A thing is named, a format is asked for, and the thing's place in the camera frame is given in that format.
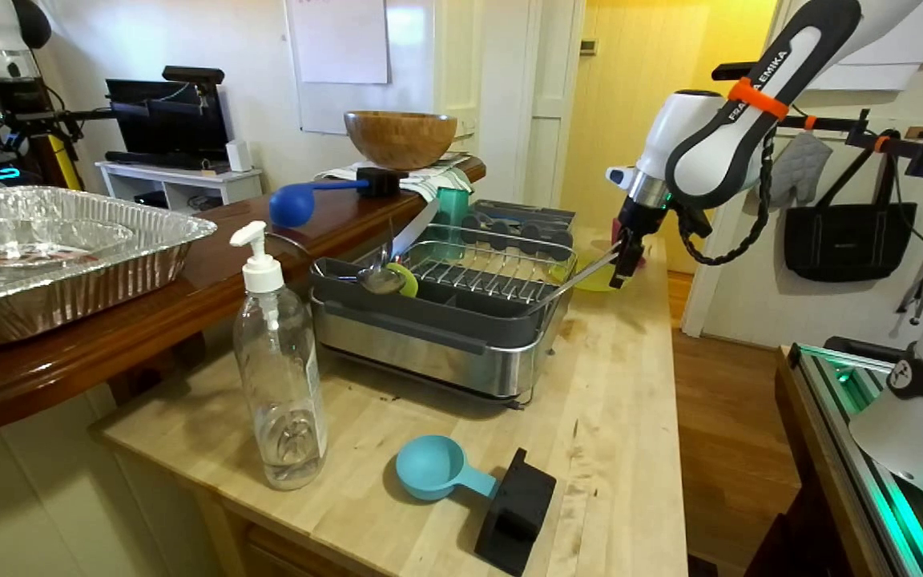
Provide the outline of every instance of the cabinet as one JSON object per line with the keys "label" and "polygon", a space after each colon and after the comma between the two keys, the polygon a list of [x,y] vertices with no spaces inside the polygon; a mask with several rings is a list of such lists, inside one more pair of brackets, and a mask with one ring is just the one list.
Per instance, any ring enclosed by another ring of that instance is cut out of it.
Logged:
{"label": "cabinet", "polygon": [[201,210],[263,194],[263,169],[175,169],[145,164],[96,164],[112,200],[162,205],[175,210]]}

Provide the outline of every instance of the butcher block counter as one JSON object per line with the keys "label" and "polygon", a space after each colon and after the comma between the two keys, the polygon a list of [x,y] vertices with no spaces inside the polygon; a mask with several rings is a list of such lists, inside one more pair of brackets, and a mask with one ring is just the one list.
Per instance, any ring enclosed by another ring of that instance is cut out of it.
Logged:
{"label": "butcher block counter", "polygon": [[232,354],[100,434],[197,491],[225,574],[502,574],[474,553],[488,501],[456,491],[413,503],[400,491],[395,454],[428,434],[460,439],[497,476],[516,450],[557,476],[526,574],[686,574],[661,251],[621,293],[567,300],[524,411],[488,411],[341,358],[324,373],[330,453],[302,491],[263,483]]}

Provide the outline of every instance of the plastic bottle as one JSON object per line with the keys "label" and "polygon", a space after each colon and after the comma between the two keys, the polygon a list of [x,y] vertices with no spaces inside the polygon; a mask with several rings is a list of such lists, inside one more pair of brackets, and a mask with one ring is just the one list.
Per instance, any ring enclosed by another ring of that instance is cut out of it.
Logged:
{"label": "plastic bottle", "polygon": [[263,470],[272,486],[302,486],[327,454],[312,314],[268,252],[268,222],[242,226],[232,245],[254,247],[245,263],[246,299],[233,324],[233,354]]}

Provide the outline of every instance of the wooden bowl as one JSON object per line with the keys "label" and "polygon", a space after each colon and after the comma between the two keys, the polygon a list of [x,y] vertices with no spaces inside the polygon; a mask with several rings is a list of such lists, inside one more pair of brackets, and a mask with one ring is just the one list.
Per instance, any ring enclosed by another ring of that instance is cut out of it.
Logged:
{"label": "wooden bowl", "polygon": [[395,174],[437,164],[460,131],[451,115],[395,109],[349,109],[344,124],[359,153]]}

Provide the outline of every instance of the bottle cap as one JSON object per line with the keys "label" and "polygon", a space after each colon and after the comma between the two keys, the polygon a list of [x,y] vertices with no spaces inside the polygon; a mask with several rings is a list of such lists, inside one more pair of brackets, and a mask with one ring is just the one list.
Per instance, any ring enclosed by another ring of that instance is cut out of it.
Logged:
{"label": "bottle cap", "polygon": [[252,222],[242,231],[232,235],[232,247],[252,247],[254,257],[242,265],[245,271],[245,288],[259,294],[259,293],[280,293],[281,283],[281,265],[268,252],[268,222]]}

